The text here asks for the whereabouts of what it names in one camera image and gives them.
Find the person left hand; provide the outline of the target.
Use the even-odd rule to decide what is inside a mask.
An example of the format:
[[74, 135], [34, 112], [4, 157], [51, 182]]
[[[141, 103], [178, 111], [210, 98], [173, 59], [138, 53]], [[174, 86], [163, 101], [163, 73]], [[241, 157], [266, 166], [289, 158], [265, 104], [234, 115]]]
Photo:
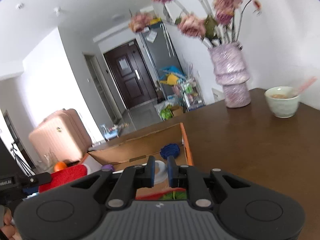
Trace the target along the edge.
[[21, 239], [20, 234], [14, 224], [12, 224], [12, 213], [8, 207], [1, 205], [1, 232], [3, 232], [9, 240]]

